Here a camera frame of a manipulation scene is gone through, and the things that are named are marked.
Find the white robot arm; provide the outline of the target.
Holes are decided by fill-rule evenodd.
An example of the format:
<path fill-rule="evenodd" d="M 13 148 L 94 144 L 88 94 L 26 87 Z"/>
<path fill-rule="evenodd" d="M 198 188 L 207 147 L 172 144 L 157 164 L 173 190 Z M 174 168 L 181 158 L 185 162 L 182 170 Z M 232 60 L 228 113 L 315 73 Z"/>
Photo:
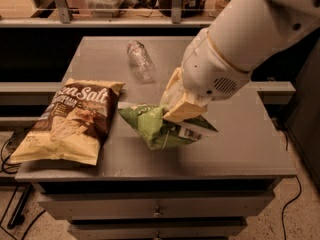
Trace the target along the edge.
<path fill-rule="evenodd" d="M 179 123 L 245 86 L 252 72 L 319 27 L 319 0 L 231 0 L 186 48 L 160 104 Z"/>

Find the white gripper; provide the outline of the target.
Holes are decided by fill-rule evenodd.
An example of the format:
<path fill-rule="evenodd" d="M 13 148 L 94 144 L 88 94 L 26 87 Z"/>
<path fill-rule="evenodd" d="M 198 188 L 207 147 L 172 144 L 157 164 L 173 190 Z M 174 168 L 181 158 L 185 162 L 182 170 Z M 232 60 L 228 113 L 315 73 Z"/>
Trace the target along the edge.
<path fill-rule="evenodd" d="M 174 70 L 160 100 L 165 107 L 163 119 L 173 123 L 204 114 L 211 100 L 232 97 L 251 76 L 250 71 L 233 66 L 224 57 L 208 28 L 188 45 L 181 66 Z"/>

